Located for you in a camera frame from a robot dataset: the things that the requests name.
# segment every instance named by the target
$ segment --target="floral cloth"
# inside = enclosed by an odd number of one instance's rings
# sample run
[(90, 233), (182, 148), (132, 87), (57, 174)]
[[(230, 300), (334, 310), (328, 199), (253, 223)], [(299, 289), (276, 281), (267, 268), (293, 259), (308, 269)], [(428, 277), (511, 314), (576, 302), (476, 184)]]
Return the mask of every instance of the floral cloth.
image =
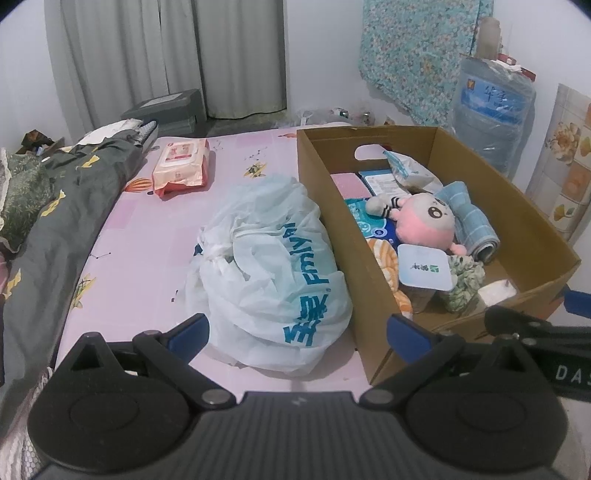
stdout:
[(0, 151), (0, 242), (15, 253), (51, 200), (49, 175), (35, 155)]
[(446, 125), (461, 54), (493, 0), (365, 0), (361, 76), (420, 125)]

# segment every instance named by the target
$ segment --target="white plastic bag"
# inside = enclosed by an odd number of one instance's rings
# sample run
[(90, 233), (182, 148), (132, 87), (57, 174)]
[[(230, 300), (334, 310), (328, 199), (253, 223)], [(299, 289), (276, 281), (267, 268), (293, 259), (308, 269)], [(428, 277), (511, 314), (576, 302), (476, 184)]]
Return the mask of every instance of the white plastic bag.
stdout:
[(414, 158), (384, 150), (394, 178), (402, 188), (410, 192), (439, 193), (441, 181)]
[(184, 296), (188, 315), (207, 315), (217, 358), (303, 375), (347, 328), (351, 300), (319, 217), (301, 183), (269, 176), (232, 189), (202, 229)]

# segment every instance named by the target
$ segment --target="curtain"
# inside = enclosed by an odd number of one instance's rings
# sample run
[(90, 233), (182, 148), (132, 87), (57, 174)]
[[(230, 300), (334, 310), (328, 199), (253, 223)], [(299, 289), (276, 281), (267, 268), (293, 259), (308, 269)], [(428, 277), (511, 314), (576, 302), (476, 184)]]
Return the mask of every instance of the curtain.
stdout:
[(287, 106), (281, 0), (194, 0), (207, 110), (241, 118)]
[(45, 10), (72, 138), (194, 88), (217, 118), (286, 107), (280, 0), (46, 0)]
[[(47, 35), (73, 138), (118, 121), (141, 101), (203, 91), (191, 0), (57, 2), (46, 5)], [(48, 12), (55, 8), (60, 14)]]

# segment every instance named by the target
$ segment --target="pink stuffed toy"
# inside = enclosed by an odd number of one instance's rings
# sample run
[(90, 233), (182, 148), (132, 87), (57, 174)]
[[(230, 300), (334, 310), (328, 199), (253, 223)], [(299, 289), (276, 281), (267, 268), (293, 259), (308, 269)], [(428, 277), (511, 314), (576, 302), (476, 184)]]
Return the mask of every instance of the pink stuffed toy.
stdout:
[(466, 255), (466, 247), (453, 242), (456, 219), (451, 208), (430, 193), (409, 198), (378, 195), (365, 203), (369, 215), (396, 222), (396, 236), (405, 244), (438, 248), (453, 255)]

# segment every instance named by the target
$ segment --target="blue striped towel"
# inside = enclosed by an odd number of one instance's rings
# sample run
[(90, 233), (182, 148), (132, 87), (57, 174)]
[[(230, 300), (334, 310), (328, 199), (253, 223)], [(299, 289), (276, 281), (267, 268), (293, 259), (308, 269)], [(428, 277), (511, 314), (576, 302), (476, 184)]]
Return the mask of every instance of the blue striped towel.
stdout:
[(472, 205), (466, 184), (462, 181), (450, 183), (435, 197), (447, 203), (456, 217), (457, 242), (464, 245), (475, 260), (489, 263), (501, 241), (482, 210)]

